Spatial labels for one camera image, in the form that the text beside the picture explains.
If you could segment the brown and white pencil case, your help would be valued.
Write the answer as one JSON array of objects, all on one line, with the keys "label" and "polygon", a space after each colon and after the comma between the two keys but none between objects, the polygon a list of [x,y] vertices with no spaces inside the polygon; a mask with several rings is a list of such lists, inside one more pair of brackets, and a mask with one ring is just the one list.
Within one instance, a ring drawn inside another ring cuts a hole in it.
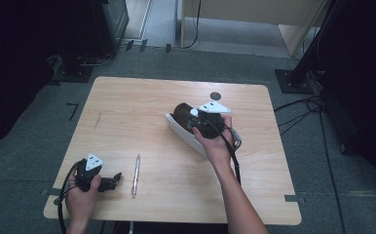
[{"label": "brown and white pencil case", "polygon": [[[193,107],[186,102],[182,102],[177,105],[172,113],[165,115],[169,127],[180,136],[188,145],[192,146],[198,153],[206,157],[206,151],[203,146],[195,139],[192,129],[188,129],[187,123],[189,121],[189,111]],[[234,137],[235,146],[234,150],[237,150],[242,145],[242,139],[235,129],[230,128],[230,133]]]}]

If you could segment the black metal stand with base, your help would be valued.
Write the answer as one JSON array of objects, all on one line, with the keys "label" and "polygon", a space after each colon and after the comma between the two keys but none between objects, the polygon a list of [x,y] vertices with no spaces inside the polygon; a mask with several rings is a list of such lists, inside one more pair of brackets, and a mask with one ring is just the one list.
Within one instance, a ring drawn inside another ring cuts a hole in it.
[{"label": "black metal stand with base", "polygon": [[340,3],[341,0],[330,0],[319,32],[296,67],[293,70],[275,70],[279,86],[283,93],[312,94],[314,92],[308,73],[314,64],[324,62],[324,59],[320,57],[320,41],[335,21]]}]

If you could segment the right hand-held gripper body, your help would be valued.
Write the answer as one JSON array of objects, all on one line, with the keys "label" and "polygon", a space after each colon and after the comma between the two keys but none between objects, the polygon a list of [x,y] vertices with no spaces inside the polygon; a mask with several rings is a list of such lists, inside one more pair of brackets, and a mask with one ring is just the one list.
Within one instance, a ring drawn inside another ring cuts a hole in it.
[{"label": "right hand-held gripper body", "polygon": [[[200,105],[196,109],[199,110],[199,115],[201,117],[200,121],[196,121],[198,122],[196,128],[201,132],[202,136],[205,138],[218,137],[223,132],[225,127],[221,114],[230,113],[231,109],[222,105],[216,100]],[[189,121],[194,121],[192,120],[190,111]]]}]

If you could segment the black floor stand base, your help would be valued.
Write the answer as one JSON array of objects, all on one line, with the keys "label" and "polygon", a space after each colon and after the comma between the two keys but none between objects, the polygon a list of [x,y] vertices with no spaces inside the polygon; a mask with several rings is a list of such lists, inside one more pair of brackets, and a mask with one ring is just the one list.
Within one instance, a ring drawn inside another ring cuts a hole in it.
[{"label": "black floor stand base", "polygon": [[95,67],[106,65],[112,56],[103,58],[64,58],[57,68],[53,82],[88,83]]}]

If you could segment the silver pen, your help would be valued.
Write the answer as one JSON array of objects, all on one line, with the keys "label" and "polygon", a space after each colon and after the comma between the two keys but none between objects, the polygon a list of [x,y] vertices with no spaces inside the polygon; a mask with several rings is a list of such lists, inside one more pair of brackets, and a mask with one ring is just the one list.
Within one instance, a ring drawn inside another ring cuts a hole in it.
[{"label": "silver pen", "polygon": [[133,175],[133,181],[132,181],[132,198],[133,199],[136,197],[136,194],[137,194],[137,183],[139,179],[140,162],[141,162],[141,157],[140,157],[140,154],[138,154],[135,160],[135,168],[134,168],[134,175]]}]

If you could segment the person's right hand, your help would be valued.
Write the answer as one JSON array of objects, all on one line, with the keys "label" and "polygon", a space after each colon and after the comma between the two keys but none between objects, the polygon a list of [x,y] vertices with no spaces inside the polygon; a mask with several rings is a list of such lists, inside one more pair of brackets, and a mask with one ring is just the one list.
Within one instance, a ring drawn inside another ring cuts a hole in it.
[{"label": "person's right hand", "polygon": [[215,168],[228,167],[230,168],[231,154],[227,147],[227,142],[233,145],[233,137],[230,133],[230,128],[232,127],[232,118],[228,115],[222,115],[227,129],[222,132],[222,135],[213,139],[205,138],[202,136],[201,132],[194,127],[193,133],[195,139],[203,146],[206,151],[206,155],[210,163]]}]

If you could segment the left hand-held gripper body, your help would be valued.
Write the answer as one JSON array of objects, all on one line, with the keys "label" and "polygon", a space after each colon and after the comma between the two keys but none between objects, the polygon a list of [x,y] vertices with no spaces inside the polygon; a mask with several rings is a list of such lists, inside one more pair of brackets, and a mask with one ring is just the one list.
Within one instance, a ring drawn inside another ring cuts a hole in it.
[{"label": "left hand-held gripper body", "polygon": [[99,174],[102,165],[103,161],[100,158],[89,153],[88,158],[81,160],[77,166],[75,185],[84,192],[89,191],[92,180]]}]

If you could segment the black cabinet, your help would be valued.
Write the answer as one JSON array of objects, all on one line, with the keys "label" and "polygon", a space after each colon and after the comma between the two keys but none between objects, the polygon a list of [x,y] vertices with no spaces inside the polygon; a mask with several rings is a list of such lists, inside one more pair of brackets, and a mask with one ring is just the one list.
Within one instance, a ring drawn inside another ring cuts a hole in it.
[{"label": "black cabinet", "polygon": [[114,56],[130,21],[126,0],[92,0],[99,54]]}]

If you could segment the person's left hand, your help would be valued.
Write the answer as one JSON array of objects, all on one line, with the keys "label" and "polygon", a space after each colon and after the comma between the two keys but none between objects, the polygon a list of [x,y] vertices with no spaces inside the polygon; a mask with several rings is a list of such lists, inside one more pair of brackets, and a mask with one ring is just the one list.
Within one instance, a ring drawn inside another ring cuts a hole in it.
[{"label": "person's left hand", "polygon": [[69,191],[66,195],[66,206],[71,223],[89,223],[96,204],[101,176],[96,175],[89,191],[84,192],[75,187],[75,173],[69,175]]}]

